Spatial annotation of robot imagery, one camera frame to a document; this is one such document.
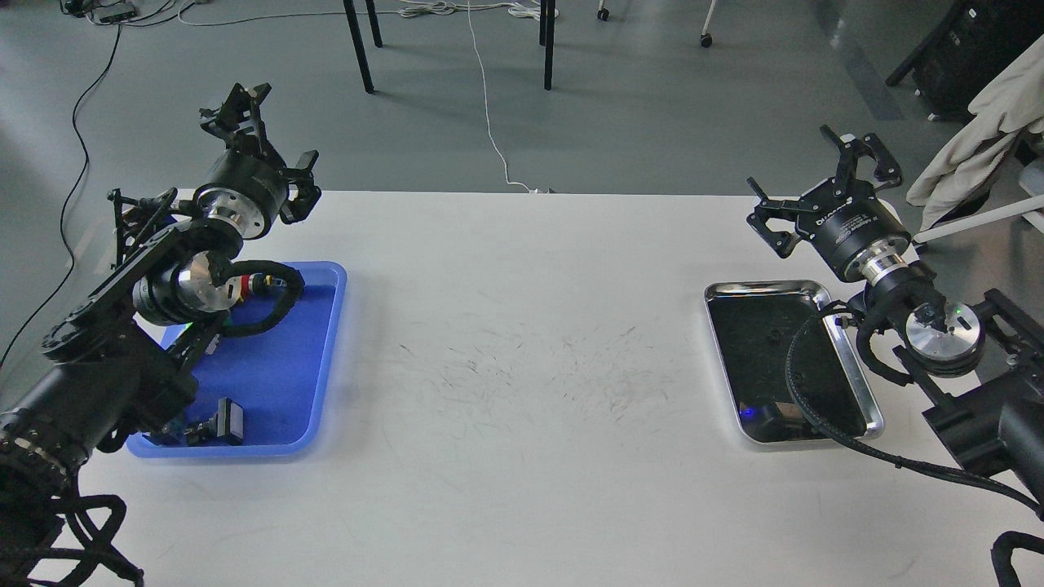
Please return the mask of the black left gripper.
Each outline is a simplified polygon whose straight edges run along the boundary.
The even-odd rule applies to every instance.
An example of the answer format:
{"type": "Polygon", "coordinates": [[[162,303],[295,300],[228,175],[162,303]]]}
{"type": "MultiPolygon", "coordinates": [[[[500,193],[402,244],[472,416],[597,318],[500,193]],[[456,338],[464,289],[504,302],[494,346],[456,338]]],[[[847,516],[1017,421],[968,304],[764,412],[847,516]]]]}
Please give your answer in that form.
{"type": "Polygon", "coordinates": [[[199,126],[223,140],[227,150],[192,198],[206,217],[232,224],[245,241],[268,234],[279,213],[283,224],[303,222],[323,194],[313,174],[317,150],[302,152],[296,167],[276,170],[266,163],[272,162],[272,145],[260,105],[271,89],[269,83],[235,83],[220,105],[199,110],[199,126]]]}

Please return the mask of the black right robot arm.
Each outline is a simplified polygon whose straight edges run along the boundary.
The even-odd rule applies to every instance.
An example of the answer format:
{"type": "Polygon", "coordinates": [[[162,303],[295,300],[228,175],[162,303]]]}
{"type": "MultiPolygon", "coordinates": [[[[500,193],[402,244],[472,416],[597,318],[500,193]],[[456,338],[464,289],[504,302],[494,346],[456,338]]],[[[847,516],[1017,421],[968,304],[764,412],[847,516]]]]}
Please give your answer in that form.
{"type": "Polygon", "coordinates": [[[846,435],[813,408],[794,383],[798,343],[788,346],[784,380],[814,430],[898,469],[1002,494],[1042,515],[1043,404],[1041,325],[1002,291],[969,306],[947,300],[935,272],[903,253],[914,237],[878,192],[902,183],[901,167],[876,134],[821,133],[839,152],[835,174],[798,198],[772,198],[748,178],[758,203],[748,224],[781,258],[808,241],[843,282],[862,294],[832,302],[798,328],[825,316],[856,327],[862,363],[888,382],[916,384],[931,401],[923,416],[955,467],[877,450],[846,435]]]}

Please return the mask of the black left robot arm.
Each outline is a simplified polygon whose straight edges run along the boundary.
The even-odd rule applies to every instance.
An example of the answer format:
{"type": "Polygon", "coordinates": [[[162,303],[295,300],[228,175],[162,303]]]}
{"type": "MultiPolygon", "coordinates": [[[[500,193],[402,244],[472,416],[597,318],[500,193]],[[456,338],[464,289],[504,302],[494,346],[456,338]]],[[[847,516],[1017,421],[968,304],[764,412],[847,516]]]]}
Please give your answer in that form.
{"type": "Polygon", "coordinates": [[[117,261],[85,302],[42,339],[53,363],[2,413],[2,583],[33,586],[48,558],[75,565],[60,586],[100,566],[135,586],[144,572],[113,544],[126,517],[116,495],[84,497],[78,473],[93,451],[118,451],[130,435],[164,435],[197,397],[195,363],[214,342],[272,330],[305,284],[301,272],[238,259],[277,219],[298,224],[321,199],[318,152],[286,164],[266,136],[268,83],[235,83],[203,108],[201,130],[226,149],[191,198],[175,188],[114,204],[117,261]]]}

